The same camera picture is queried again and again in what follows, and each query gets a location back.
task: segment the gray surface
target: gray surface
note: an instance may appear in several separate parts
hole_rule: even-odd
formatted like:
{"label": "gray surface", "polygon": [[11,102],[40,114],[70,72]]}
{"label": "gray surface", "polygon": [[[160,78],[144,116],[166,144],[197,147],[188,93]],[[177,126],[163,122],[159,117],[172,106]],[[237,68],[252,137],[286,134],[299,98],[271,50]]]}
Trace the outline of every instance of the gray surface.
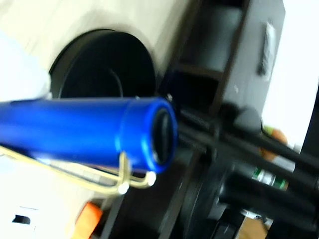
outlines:
{"label": "gray surface", "polygon": [[180,61],[223,72],[241,16],[236,7],[203,4]]}
{"label": "gray surface", "polygon": [[239,107],[251,106],[258,113],[264,107],[271,74],[258,75],[265,36],[265,24],[270,21],[276,29],[276,51],[285,18],[282,0],[250,0],[247,14],[238,39],[238,46],[231,55],[222,83],[219,84],[210,108],[216,114],[222,102],[235,103]]}
{"label": "gray surface", "polygon": [[261,132],[261,119],[254,108],[246,108],[235,119],[234,127],[250,133]]}

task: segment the blue metal tube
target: blue metal tube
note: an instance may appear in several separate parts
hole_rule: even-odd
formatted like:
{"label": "blue metal tube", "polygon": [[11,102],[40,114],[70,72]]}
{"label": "blue metal tube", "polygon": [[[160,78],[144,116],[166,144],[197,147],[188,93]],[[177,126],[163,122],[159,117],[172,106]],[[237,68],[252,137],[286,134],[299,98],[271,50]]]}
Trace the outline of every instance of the blue metal tube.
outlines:
{"label": "blue metal tube", "polygon": [[[159,113],[169,121],[167,138],[162,140],[170,144],[161,160],[154,143],[161,136]],[[161,98],[0,103],[0,144],[36,159],[118,167],[119,154],[125,151],[133,170],[159,173],[172,160],[176,143],[174,111]]]}

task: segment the white wall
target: white wall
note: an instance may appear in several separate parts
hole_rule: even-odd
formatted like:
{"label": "white wall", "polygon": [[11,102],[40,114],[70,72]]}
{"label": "white wall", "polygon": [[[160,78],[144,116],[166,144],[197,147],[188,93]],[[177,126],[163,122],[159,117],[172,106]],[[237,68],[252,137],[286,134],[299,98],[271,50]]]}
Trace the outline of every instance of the white wall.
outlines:
{"label": "white wall", "polygon": [[319,78],[319,1],[285,0],[286,17],[262,118],[302,146]]}

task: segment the dark shelf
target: dark shelf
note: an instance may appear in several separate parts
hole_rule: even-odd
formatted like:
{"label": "dark shelf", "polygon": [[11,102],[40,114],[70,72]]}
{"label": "dark shelf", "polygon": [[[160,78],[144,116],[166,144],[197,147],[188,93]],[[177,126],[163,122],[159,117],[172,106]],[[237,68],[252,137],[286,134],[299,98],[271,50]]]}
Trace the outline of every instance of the dark shelf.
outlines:
{"label": "dark shelf", "polygon": [[148,189],[130,188],[127,194],[113,203],[100,239],[138,236],[137,228],[145,229],[145,238],[158,238],[171,200],[180,189],[192,151],[180,147],[174,163]]}
{"label": "dark shelf", "polygon": [[211,76],[174,71],[164,84],[164,91],[171,94],[176,103],[207,113],[214,99],[218,80]]}
{"label": "dark shelf", "polygon": [[211,69],[208,69],[205,67],[196,66],[196,65],[188,65],[188,64],[183,64],[183,63],[178,64],[177,70],[184,72],[184,73],[189,73],[192,75],[209,77],[209,78],[212,78],[216,81],[220,81],[222,76],[223,76],[222,71],[215,71],[215,70],[211,70]]}
{"label": "dark shelf", "polygon": [[183,49],[181,64],[223,72],[241,17],[241,8],[205,1]]}

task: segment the gold wire handle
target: gold wire handle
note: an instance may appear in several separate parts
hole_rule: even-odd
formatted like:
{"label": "gold wire handle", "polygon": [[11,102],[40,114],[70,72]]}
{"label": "gold wire handle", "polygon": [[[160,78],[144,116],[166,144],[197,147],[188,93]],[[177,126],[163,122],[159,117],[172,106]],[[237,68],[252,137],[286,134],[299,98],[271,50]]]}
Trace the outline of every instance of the gold wire handle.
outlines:
{"label": "gold wire handle", "polygon": [[42,169],[49,170],[51,172],[54,172],[57,176],[66,179],[68,181],[74,182],[76,184],[79,184],[85,188],[88,188],[92,191],[96,191],[99,193],[103,194],[108,194],[108,195],[121,195],[125,194],[131,185],[132,187],[136,188],[147,188],[150,187],[154,184],[156,175],[154,172],[147,172],[144,178],[137,178],[134,176],[131,176],[131,166],[129,159],[127,158],[127,155],[125,152],[122,152],[119,157],[119,170],[112,170],[112,169],[107,169],[103,168],[107,172],[100,171],[98,169],[94,169],[82,164],[77,164],[77,163],[71,163],[73,167],[81,168],[84,169],[88,172],[97,174],[99,176],[106,177],[111,180],[115,180],[116,184],[113,186],[108,186],[108,185],[103,185],[100,183],[92,182],[90,180],[87,180],[85,178],[75,176],[72,174],[67,173],[66,171],[63,171],[61,169],[52,167],[50,165],[41,163],[33,158],[27,157],[23,154],[20,154],[18,152],[15,152],[11,149],[8,149],[6,147],[0,146],[0,151],[9,156],[12,157],[13,159],[30,163],[32,165],[41,167]]}
{"label": "gold wire handle", "polygon": [[[72,165],[73,168],[85,170],[87,172],[94,173],[114,181],[119,180],[119,170],[116,169],[97,166],[97,168],[100,169],[98,170],[78,163],[70,163],[70,165]],[[129,185],[134,188],[143,189],[152,186],[155,183],[155,181],[156,174],[154,172],[146,172],[144,178],[139,178],[130,175]]]}

